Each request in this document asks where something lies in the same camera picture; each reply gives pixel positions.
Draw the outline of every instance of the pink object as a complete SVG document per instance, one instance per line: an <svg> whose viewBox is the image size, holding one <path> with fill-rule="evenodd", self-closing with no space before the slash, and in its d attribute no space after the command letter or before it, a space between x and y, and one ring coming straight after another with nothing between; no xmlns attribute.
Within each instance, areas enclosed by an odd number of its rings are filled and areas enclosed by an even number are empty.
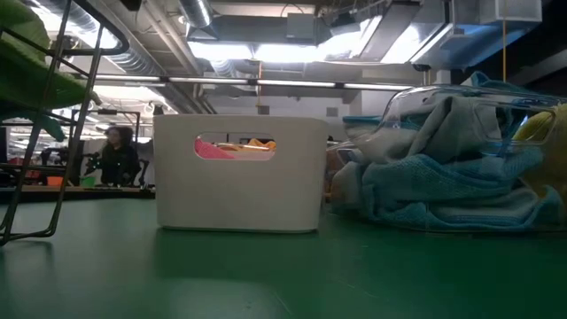
<svg viewBox="0 0 567 319"><path fill-rule="evenodd" d="M207 160L233 160L234 156L226 153L220 148L201 141L200 138L195 139L195 153L203 159Z"/></svg>

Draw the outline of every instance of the black metal frame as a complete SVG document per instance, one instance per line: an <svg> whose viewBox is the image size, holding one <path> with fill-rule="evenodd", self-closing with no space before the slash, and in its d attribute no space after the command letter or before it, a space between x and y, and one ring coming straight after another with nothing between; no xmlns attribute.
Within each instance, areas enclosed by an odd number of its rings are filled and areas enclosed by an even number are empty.
<svg viewBox="0 0 567 319"><path fill-rule="evenodd" d="M97 35L97 45L95 49L79 49L79 50L63 50L63 35L65 34L66 23L69 19L69 12L71 10L71 5L73 2L76 2L86 13L90 14L94 19L98 20L100 23L100 28L98 29ZM112 49L102 49L100 48L100 41L103 34L103 31L109 30L120 42L120 46L117 48ZM74 119L68 119L63 116L59 116L56 114L51 113L49 110L45 109L43 102L40 105L36 105L38 107L32 108L31 105L19 105L21 107L25 107L28 109L33 109L36 114L33 120L33 128L32 132L29 137L29 143L27 144L26 155L24 156L24 161L22 165L12 165L12 164L0 164L0 168L11 168L19 170L18 181L16 184L16 188L12 194L12 200L10 205L8 206L7 212L2 219L2 223L0 224L0 246L5 245L6 243L16 240L22 239L27 237L51 237L55 234L58 225L59 213L61 211L61 205L63 202L63 197L65 196L65 189L66 184L69 180L69 176L71 174L74 162L74 156L77 151L77 147L80 142L82 129L84 126L85 118L87 116L89 102L91 100L90 95L92 93L92 88L95 83L95 77L98 70L98 64L100 62L101 56L104 55L115 55L124 53L129 49L129 43L126 36L115 26L113 25L108 19L106 19L99 11L97 11L92 5L88 3L87 0L67 0L65 10L63 10L63 16L61 18L61 25L58 32L57 41L55 43L54 50L46 50L41 46L29 41L26 37L19 35L8 28L0 26L0 37L3 33L11 35L15 39L39 50L49 56L52 57L49 71L47 73L47 78L45 81L45 89L44 92L50 90L51 80L53 75L55 74L56 69L58 68L59 64L64 64L69 66L74 71L78 72L80 75L87 79L86 84L86 92L84 99L82 100L81 110L79 111L79 119L75 121ZM73 64L65 61L62 57L63 56L93 56L90 70L89 72L85 72L81 70L79 67L74 66ZM69 161L66 164L65 168L54 168L54 167L43 167L43 166L31 166L30 161L32 155L34 153L35 146L37 145L37 140L39 138L39 133L41 128L39 126L39 117L41 115L48 115L54 119L60 120L61 122L65 123L69 126L76 125L75 134L70 134L70 147L69 147ZM15 126L13 123L6 123L5 126ZM31 233L12 233L12 226L14 222L14 217L16 214L16 210L18 207L19 199L22 193L22 188L24 184L24 180L26 178L26 172L29 170L38 170L38 171L45 171L45 172L59 172L63 173L63 182L61 183L61 187L59 189L58 200L55 205L55 209L53 210L53 215L51 217L50 223L45 230L40 230Z"/></svg>

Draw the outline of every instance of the yellow object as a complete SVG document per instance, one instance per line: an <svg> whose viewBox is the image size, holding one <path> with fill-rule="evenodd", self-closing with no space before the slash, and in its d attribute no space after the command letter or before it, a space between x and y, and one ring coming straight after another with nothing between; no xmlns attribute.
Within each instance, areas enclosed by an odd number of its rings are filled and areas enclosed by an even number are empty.
<svg viewBox="0 0 567 319"><path fill-rule="evenodd" d="M276 142L269 141L264 144L256 138L251 139L246 145L219 143L218 146L221 150L233 152L267 152L276 150Z"/></svg>
<svg viewBox="0 0 567 319"><path fill-rule="evenodd" d="M250 142L248 142L248 146L253 146L254 148L244 148L246 151L275 151L276 150L276 142L274 141L269 141L267 143L262 143L259 140L257 140L256 138L253 138L250 140Z"/></svg>
<svg viewBox="0 0 567 319"><path fill-rule="evenodd" d="M541 165L524 175L524 180L541 197L545 195L544 186L555 188L564 203L567 203L567 105L555 108L553 115L548 112L532 116L516 133L517 141L548 140L541 146L544 160Z"/></svg>

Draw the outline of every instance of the green table surface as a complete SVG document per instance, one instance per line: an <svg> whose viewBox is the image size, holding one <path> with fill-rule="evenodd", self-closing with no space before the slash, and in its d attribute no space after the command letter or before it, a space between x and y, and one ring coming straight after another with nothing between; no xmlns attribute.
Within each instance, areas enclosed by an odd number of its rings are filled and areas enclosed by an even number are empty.
<svg viewBox="0 0 567 319"><path fill-rule="evenodd" d="M17 230L47 225L24 204ZM66 202L0 248L0 318L567 318L567 239L380 228L162 230L153 200Z"/></svg>

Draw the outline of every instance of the person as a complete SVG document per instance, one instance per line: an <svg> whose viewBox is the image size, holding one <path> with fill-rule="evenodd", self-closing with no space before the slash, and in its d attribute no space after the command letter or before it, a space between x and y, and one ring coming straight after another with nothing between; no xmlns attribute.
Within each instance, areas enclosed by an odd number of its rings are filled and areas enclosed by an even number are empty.
<svg viewBox="0 0 567 319"><path fill-rule="evenodd" d="M129 185L140 171L138 154L132 147L132 128L111 127L105 132L107 140L102 150L101 182L109 185Z"/></svg>

